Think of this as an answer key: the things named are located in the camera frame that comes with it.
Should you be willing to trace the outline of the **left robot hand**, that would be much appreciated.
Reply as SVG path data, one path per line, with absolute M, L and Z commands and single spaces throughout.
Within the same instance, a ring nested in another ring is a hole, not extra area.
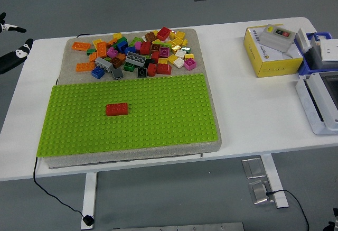
M 16 31 L 20 33 L 26 32 L 26 29 L 22 27 L 6 24 L 5 17 L 6 13 L 5 12 L 1 13 L 1 32 L 3 31 Z M 34 41 L 33 39 L 27 39 L 26 42 L 18 49 L 1 56 L 1 75 L 19 66 L 27 59 L 27 56 L 31 51 L 33 41 Z

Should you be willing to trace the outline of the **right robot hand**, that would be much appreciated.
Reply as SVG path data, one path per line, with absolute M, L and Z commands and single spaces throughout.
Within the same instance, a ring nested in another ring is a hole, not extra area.
M 333 208 L 333 214 L 335 216 L 335 221 L 329 221 L 328 225 L 323 229 L 325 231 L 337 231 L 338 230 L 338 208 Z

